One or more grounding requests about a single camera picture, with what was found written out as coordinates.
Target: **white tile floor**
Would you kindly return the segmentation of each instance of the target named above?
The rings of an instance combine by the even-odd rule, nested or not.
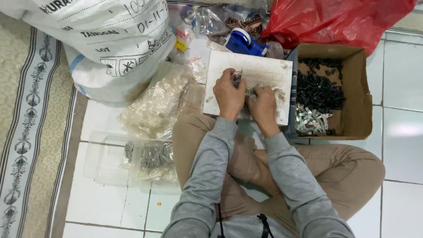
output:
[[[421,44],[416,41],[419,38],[386,33],[367,59],[374,106],[373,132],[366,140],[311,140],[311,144],[355,145],[384,161],[387,173],[383,187],[348,221],[358,238],[423,238],[419,218],[423,213],[423,160],[417,150],[423,144],[423,80],[419,60],[423,59],[423,46],[413,44]],[[189,55],[206,58],[208,50],[202,48],[204,43],[205,40],[195,40]],[[180,191],[174,194],[140,191],[98,184],[83,176],[90,134],[124,133],[115,119],[121,111],[122,108],[88,102],[63,237],[157,238],[169,222]],[[299,141],[309,143],[308,139]],[[246,190],[257,200],[266,199],[256,190]]]

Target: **leg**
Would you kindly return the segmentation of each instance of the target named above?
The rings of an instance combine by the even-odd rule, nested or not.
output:
[[[181,188],[189,179],[192,163],[203,137],[208,131],[213,129],[215,123],[216,120],[208,116],[191,115],[175,124],[172,133],[173,161],[175,162],[176,174]],[[237,135],[235,142],[235,148],[237,149],[234,149],[234,154],[235,151],[238,154],[241,152],[239,147],[245,146],[246,141],[248,140]],[[255,166],[252,163],[245,163],[245,165],[241,169],[246,175],[242,174],[242,177],[250,177],[251,173],[254,175]],[[220,205],[223,218],[241,214],[258,214],[260,210],[259,203],[250,198],[229,175],[226,176],[223,183]]]
[[[346,221],[372,198],[385,177],[382,161],[358,147],[326,144],[297,145],[295,148],[306,160],[311,173],[332,201],[332,206]],[[283,197],[270,198],[263,201],[262,206],[269,216],[290,231],[295,227]]]

